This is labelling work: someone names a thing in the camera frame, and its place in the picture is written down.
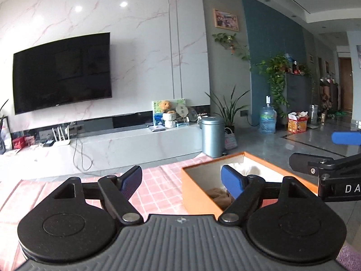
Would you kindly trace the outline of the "woven small basket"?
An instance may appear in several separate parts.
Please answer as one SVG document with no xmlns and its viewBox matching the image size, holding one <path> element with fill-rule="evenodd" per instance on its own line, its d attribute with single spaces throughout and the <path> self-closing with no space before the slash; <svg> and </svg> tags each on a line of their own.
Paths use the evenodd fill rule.
<svg viewBox="0 0 361 271">
<path fill-rule="evenodd" d="M 224 128 L 224 147 L 226 150 L 233 150 L 237 148 L 235 134 L 229 127 Z"/>
</svg>

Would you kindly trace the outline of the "red gift box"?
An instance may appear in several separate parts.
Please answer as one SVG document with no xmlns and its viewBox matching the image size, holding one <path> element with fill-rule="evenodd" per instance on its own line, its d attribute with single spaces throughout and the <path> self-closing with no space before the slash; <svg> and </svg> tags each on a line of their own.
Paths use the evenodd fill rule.
<svg viewBox="0 0 361 271">
<path fill-rule="evenodd" d="M 306 111 L 291 112 L 288 114 L 288 131 L 293 134 L 307 130 L 308 113 Z"/>
</svg>

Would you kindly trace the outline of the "hanging pothos plant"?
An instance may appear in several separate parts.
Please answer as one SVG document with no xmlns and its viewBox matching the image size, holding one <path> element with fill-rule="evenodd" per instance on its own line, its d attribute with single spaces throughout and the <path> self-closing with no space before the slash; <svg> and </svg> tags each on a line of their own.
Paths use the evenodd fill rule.
<svg viewBox="0 0 361 271">
<path fill-rule="evenodd" d="M 265 75 L 270 86 L 272 106 L 277 116 L 286 117 L 283 107 L 289 108 L 283 92 L 286 88 L 286 75 L 293 74 L 306 78 L 313 78 L 310 68 L 306 64 L 299 64 L 288 53 L 277 54 L 273 58 L 262 60 L 255 64 L 259 74 Z"/>
</svg>

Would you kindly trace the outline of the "grey metal trash can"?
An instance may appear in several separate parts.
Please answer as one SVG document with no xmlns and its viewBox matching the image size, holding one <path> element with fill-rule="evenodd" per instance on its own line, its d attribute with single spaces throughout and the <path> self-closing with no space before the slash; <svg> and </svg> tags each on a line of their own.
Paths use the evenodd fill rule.
<svg viewBox="0 0 361 271">
<path fill-rule="evenodd" d="M 224 151 L 224 119 L 222 117 L 203 117 L 200 122 L 202 131 L 202 152 L 209 157 L 218 158 Z"/>
</svg>

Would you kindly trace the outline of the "white wifi router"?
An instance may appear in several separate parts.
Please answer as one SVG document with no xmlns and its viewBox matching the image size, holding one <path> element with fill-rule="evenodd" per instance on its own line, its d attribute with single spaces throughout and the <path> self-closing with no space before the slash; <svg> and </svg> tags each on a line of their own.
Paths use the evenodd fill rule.
<svg viewBox="0 0 361 271">
<path fill-rule="evenodd" d="M 70 135 L 68 127 L 62 128 L 58 126 L 51 129 L 54 136 L 54 146 L 67 146 L 70 144 Z"/>
</svg>

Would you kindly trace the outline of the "framed wall picture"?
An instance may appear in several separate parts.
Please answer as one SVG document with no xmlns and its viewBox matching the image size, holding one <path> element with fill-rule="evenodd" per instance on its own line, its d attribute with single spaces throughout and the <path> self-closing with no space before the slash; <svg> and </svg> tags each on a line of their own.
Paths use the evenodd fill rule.
<svg viewBox="0 0 361 271">
<path fill-rule="evenodd" d="M 237 15 L 213 9 L 213 19 L 216 28 L 239 32 Z"/>
</svg>

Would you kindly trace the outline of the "white marble tv console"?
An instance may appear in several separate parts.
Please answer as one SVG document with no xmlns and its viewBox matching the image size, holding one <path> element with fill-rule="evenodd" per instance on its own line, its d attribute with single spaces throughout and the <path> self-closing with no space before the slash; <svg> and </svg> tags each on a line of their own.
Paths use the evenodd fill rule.
<svg viewBox="0 0 361 271">
<path fill-rule="evenodd" d="M 152 132 L 148 128 L 78 137 L 67 146 L 31 146 L 1 155 L 1 180 L 95 173 L 201 152 L 197 124 Z"/>
</svg>

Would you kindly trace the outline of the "pink checkered tablecloth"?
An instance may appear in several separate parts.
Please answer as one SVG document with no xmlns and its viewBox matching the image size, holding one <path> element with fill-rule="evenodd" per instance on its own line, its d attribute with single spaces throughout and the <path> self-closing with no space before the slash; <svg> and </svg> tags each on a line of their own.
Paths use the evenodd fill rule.
<svg viewBox="0 0 361 271">
<path fill-rule="evenodd" d="M 142 220 L 151 213 L 184 215 L 180 171 L 209 160 L 199 154 L 194 159 L 146 170 L 135 166 L 129 176 L 86 179 L 82 193 L 90 205 L 103 205 L 118 222 L 126 212 L 135 212 Z M 59 186 L 60 182 L 29 180 L 1 183 L 1 270 L 14 270 L 23 263 L 18 224 Z"/>
</svg>

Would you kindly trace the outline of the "brown fluffy towel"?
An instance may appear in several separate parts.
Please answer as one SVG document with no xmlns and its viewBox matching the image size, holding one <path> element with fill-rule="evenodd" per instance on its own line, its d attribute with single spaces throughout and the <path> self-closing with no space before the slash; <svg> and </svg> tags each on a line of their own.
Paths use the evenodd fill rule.
<svg viewBox="0 0 361 271">
<path fill-rule="evenodd" d="M 234 201 L 231 194 L 224 188 L 211 188 L 206 191 L 206 194 L 222 210 L 226 210 Z"/>
</svg>

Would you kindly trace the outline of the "brown teddy bear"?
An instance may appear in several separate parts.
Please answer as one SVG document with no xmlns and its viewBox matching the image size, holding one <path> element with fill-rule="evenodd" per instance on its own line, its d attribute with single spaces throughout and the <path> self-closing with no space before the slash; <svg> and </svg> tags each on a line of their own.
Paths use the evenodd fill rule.
<svg viewBox="0 0 361 271">
<path fill-rule="evenodd" d="M 162 113 L 167 113 L 169 110 L 172 109 L 172 103 L 168 100 L 162 100 L 158 105 L 160 111 Z"/>
</svg>

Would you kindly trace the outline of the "potted long-leaf plant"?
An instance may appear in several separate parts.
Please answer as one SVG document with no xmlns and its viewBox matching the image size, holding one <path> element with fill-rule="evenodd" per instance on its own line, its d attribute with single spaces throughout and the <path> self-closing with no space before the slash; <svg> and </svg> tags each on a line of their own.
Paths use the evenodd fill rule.
<svg viewBox="0 0 361 271">
<path fill-rule="evenodd" d="M 234 85 L 231 91 L 231 95 L 229 96 L 229 99 L 226 99 L 225 96 L 223 96 L 223 98 L 221 99 L 213 91 L 210 91 L 209 93 L 205 92 L 205 94 L 208 96 L 211 103 L 213 103 L 217 107 L 218 111 L 215 112 L 215 114 L 223 118 L 225 127 L 230 128 L 231 131 L 234 133 L 235 117 L 237 112 L 241 111 L 242 109 L 248 106 L 248 105 L 239 106 L 239 100 L 245 97 L 249 92 L 250 90 L 246 90 L 245 92 L 237 95 L 236 85 Z"/>
</svg>

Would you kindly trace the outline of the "blue water jug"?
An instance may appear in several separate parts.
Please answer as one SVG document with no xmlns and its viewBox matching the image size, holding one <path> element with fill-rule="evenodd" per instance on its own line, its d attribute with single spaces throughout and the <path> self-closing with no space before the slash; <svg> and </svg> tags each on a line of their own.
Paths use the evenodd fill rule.
<svg viewBox="0 0 361 271">
<path fill-rule="evenodd" d="M 266 106 L 262 107 L 259 118 L 259 131 L 266 135 L 276 131 L 277 112 L 271 105 L 271 96 L 266 96 Z"/>
</svg>

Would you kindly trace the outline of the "black flat television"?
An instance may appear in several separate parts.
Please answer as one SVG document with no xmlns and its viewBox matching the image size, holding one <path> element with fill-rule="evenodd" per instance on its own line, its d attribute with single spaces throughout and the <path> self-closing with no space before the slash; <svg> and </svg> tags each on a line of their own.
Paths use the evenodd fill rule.
<svg viewBox="0 0 361 271">
<path fill-rule="evenodd" d="M 110 34 L 38 45 L 14 54 L 15 114 L 110 98 Z"/>
</svg>

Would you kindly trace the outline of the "orange cardboard box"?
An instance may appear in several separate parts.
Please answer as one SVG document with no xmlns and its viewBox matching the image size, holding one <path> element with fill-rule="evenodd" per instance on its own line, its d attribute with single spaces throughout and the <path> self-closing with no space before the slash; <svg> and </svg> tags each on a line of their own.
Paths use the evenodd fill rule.
<svg viewBox="0 0 361 271">
<path fill-rule="evenodd" d="M 181 169 L 183 205 L 190 215 L 212 214 L 215 217 L 220 216 L 223 210 L 206 192 L 213 188 L 224 187 L 221 181 L 221 169 L 224 165 L 231 165 L 245 175 L 258 175 L 267 182 L 281 182 L 284 176 L 292 176 L 301 181 L 314 194 L 317 194 L 315 184 L 259 157 L 241 152 Z"/>
</svg>

